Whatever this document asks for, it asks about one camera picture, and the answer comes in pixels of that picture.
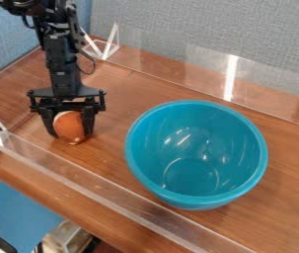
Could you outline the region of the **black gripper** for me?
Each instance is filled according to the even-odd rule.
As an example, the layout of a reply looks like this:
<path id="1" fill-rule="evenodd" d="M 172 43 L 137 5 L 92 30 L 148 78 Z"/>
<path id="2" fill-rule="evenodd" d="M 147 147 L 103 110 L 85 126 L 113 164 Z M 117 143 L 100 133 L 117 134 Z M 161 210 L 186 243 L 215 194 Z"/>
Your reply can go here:
<path id="1" fill-rule="evenodd" d="M 87 87 L 81 83 L 79 69 L 52 72 L 49 74 L 51 86 L 29 90 L 27 95 L 31 99 L 31 111 L 40 111 L 44 126 L 49 135 L 56 136 L 52 122 L 53 111 L 79 111 L 92 106 L 93 109 L 84 109 L 81 112 L 81 122 L 84 135 L 89 136 L 93 132 L 96 112 L 105 110 L 105 92 Z"/>

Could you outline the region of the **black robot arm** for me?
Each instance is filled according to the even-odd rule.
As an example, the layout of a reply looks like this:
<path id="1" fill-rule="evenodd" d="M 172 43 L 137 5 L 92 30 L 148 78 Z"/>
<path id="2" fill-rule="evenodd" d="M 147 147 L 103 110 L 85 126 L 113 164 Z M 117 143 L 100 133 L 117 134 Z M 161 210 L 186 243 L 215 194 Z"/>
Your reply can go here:
<path id="1" fill-rule="evenodd" d="M 40 114 L 47 131 L 55 137 L 59 137 L 52 126 L 55 117 L 67 111 L 77 112 L 84 135 L 89 136 L 95 116 L 105 110 L 107 92 L 81 83 L 83 70 L 76 55 L 93 57 L 83 50 L 84 31 L 73 0 L 0 0 L 0 7 L 20 16 L 25 27 L 36 31 L 47 56 L 51 86 L 28 91 L 31 111 Z"/>

